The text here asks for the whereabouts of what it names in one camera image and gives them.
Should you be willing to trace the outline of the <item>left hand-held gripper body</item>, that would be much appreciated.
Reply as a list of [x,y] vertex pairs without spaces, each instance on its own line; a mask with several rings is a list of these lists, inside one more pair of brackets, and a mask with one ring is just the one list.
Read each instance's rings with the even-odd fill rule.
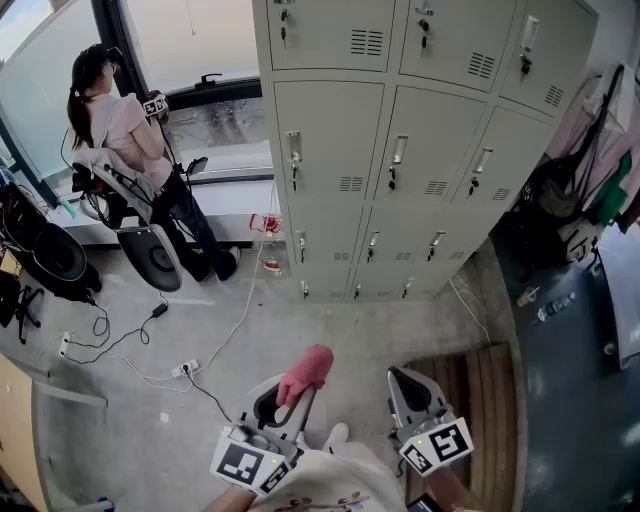
[[304,426],[304,419],[281,425],[257,418],[239,420],[221,432],[210,472],[255,495],[270,495],[303,454],[296,439]]

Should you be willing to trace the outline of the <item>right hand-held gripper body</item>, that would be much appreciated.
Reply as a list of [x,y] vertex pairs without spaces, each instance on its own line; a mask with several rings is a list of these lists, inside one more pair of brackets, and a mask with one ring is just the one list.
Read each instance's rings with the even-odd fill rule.
[[474,450],[466,421],[451,407],[440,409],[421,424],[400,429],[398,453],[422,477],[463,459]]

